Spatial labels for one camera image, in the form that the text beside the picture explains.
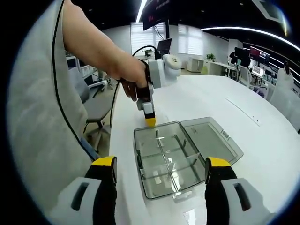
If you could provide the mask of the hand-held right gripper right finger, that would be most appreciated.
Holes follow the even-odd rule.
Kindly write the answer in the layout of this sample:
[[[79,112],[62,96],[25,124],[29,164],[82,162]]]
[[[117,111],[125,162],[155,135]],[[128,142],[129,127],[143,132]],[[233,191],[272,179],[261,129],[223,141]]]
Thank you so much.
[[[262,194],[238,178],[224,159],[205,159],[205,184],[208,225],[267,225],[275,216],[264,206]]]

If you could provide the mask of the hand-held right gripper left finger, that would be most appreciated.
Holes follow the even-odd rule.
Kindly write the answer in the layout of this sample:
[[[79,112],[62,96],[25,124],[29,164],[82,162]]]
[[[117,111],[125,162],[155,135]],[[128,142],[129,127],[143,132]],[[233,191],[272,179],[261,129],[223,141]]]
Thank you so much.
[[[55,225],[114,225],[117,157],[95,160],[84,177],[64,188],[50,212]]]

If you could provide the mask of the person's left hand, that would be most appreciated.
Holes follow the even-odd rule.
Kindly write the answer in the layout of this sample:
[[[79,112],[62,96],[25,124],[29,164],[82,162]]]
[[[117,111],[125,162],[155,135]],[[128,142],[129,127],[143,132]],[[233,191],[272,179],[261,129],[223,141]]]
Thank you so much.
[[[137,88],[142,89],[148,86],[145,69],[145,64],[132,56],[122,58],[119,64],[118,73],[122,80],[122,87],[126,96],[134,102],[137,100]]]

